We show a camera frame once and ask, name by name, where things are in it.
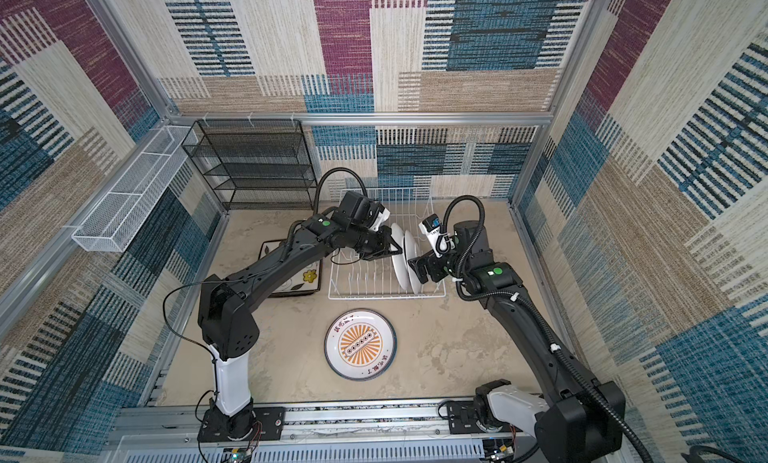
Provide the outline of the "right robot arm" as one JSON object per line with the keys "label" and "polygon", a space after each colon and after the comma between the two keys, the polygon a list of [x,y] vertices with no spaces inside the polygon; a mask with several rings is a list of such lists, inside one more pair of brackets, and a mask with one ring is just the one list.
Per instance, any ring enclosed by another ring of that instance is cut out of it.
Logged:
{"label": "right robot arm", "polygon": [[454,278],[466,301],[477,301],[509,334],[542,391],[536,397],[499,379],[476,388],[474,420],[486,432],[519,429],[549,462],[592,462],[619,450],[626,400],[612,382],[594,377],[563,345],[530,300],[521,277],[495,260],[485,227],[462,221],[446,236],[437,215],[419,225],[431,250],[408,264],[421,282]]}

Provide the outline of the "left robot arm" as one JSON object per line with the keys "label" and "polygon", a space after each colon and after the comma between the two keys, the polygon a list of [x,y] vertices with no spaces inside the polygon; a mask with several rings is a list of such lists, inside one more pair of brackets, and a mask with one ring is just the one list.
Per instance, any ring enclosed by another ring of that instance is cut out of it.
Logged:
{"label": "left robot arm", "polygon": [[350,191],[339,206],[292,223],[274,252],[225,278],[204,280],[197,321],[213,354],[216,396],[204,414],[200,442],[242,441],[254,433],[248,354],[260,330],[252,313],[300,270],[337,250],[350,248],[365,260],[400,254],[389,216],[381,202]]}

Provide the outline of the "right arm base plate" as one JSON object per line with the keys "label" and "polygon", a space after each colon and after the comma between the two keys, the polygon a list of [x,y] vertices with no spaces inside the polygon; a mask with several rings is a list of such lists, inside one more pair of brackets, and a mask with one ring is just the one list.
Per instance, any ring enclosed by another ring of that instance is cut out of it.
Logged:
{"label": "right arm base plate", "polygon": [[482,399],[453,400],[441,402],[438,416],[448,422],[451,434],[496,433],[503,426],[490,412]]}

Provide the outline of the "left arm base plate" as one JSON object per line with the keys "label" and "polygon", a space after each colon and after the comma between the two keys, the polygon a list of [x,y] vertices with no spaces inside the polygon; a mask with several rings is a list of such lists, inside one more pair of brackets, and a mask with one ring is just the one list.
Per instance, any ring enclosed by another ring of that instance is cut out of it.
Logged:
{"label": "left arm base plate", "polygon": [[285,407],[246,406],[233,416],[217,406],[208,409],[197,435],[200,443],[277,441],[283,431]]}

